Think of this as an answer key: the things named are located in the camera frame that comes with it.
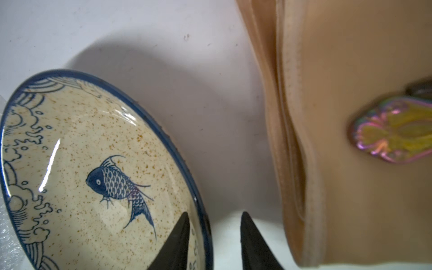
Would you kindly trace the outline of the speckled cream plate dark rim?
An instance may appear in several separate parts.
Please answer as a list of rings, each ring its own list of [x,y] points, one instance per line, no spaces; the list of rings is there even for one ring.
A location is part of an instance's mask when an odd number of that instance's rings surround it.
[[[35,270],[144,270],[188,215],[187,268],[211,270],[209,218],[160,125],[106,81],[36,74],[1,118],[1,189]]]

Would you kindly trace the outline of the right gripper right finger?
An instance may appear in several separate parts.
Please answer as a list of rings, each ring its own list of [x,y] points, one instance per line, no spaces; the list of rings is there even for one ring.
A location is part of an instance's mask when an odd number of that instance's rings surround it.
[[[241,216],[243,270],[283,270],[248,212]]]

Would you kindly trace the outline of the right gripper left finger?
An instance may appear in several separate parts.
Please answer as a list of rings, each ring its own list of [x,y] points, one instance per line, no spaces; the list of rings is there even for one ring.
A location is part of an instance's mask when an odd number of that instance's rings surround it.
[[[148,270],[186,270],[190,240],[190,218],[183,212]]]

